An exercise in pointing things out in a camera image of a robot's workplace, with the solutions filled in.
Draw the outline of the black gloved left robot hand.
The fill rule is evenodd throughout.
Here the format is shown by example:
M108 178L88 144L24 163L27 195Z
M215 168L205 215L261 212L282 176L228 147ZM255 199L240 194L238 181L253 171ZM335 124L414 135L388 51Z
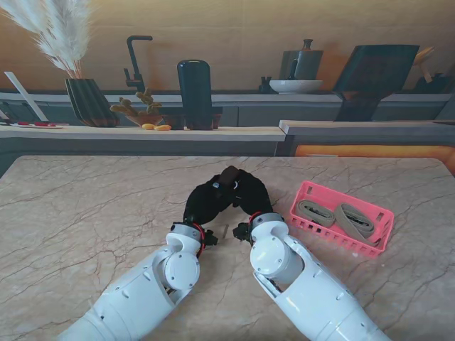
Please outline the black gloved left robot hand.
M227 178L217 174L198 185L186 201L183 221L191 224L207 224L229 206L237 207L238 176L236 174L235 177Z

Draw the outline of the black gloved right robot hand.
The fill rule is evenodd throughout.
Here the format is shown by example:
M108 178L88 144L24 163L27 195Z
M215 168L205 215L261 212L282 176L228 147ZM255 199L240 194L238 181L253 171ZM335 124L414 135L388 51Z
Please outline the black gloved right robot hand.
M228 193L234 207L240 207L250 216L273 212L266 186L259 178L239 169L235 184L237 187Z

